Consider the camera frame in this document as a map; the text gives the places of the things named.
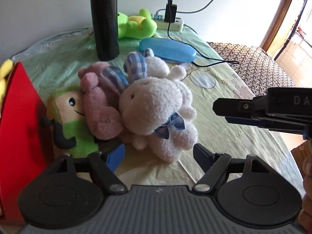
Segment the person's right hand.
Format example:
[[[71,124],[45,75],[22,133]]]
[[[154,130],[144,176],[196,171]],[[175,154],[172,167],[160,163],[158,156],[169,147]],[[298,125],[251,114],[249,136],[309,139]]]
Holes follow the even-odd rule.
[[[302,165],[302,169],[306,174],[303,180],[305,196],[302,199],[302,210],[298,217],[298,222],[304,229],[311,233],[312,231],[312,160],[309,155]]]

